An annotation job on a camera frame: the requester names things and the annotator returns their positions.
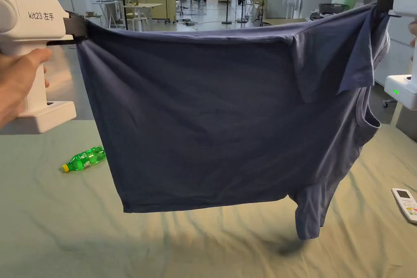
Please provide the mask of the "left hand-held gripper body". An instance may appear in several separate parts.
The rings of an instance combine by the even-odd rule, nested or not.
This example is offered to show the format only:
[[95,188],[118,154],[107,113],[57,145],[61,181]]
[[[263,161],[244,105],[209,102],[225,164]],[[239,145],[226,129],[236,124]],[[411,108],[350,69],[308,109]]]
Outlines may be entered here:
[[[0,0],[0,47],[5,55],[23,56],[46,48],[48,41],[85,39],[83,16],[65,11],[58,0]],[[41,134],[76,118],[72,101],[48,101],[43,65],[24,100],[25,110],[3,134]]]

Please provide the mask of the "person's right hand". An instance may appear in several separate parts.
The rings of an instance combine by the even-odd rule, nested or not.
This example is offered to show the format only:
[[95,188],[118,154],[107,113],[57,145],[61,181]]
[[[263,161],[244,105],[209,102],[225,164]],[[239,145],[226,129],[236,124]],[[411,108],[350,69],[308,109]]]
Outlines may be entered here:
[[417,40],[417,21],[413,21],[408,25],[408,29],[410,33],[413,35],[413,40],[411,41],[410,45],[415,47],[416,40]]

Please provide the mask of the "person's left hand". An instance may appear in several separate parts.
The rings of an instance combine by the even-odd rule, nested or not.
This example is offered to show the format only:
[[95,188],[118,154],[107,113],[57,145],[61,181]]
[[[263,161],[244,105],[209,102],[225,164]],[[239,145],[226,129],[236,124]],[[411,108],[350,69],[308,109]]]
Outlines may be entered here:
[[13,121],[25,110],[39,66],[53,53],[48,48],[35,49],[23,56],[0,54],[0,127]]

